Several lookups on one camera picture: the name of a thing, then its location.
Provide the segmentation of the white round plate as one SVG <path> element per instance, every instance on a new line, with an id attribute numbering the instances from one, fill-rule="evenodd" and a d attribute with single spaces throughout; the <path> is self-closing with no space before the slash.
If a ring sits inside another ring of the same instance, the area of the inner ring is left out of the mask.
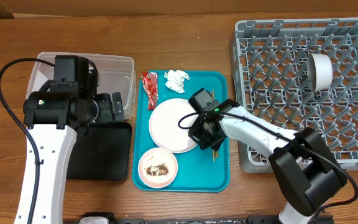
<path id="1" fill-rule="evenodd" d="M 194 112 L 189 102 L 181 98 L 169 99 L 159 104 L 149 119 L 149 133 L 154 143 L 172 153 L 192 150 L 197 143 L 188 136 L 187 129 L 178 126 L 178 122 Z"/>

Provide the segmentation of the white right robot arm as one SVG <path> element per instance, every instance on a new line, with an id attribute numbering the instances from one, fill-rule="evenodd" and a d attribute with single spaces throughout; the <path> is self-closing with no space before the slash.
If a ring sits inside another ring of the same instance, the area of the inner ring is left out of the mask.
<path id="1" fill-rule="evenodd" d="M 298 132 L 280 128 L 249 113 L 238 102 L 220 103 L 205 89 L 188 100 L 197 119 L 189 137 L 201 149 L 218 151 L 226 138 L 235 139 L 265 156 L 287 203 L 277 223 L 310 223 L 319 209 L 347 184 L 321 135 L 312 128 Z"/>

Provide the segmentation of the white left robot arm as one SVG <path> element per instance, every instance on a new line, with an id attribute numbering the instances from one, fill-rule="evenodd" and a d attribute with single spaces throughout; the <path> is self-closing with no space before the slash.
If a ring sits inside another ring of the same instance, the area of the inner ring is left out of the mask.
<path id="1" fill-rule="evenodd" d="M 62 223 L 68 163 L 95 124 L 124 119 L 120 93 L 108 90 L 92 54 L 39 55 L 23 105 L 28 131 L 16 223 Z"/>

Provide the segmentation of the white cup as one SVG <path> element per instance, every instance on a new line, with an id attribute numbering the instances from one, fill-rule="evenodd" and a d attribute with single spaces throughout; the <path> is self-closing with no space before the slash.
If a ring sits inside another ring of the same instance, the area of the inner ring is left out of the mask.
<path id="1" fill-rule="evenodd" d="M 314 93 L 329 88 L 333 82 L 333 65 L 324 54 L 309 54 L 307 59 L 307 77 L 310 90 Z"/>

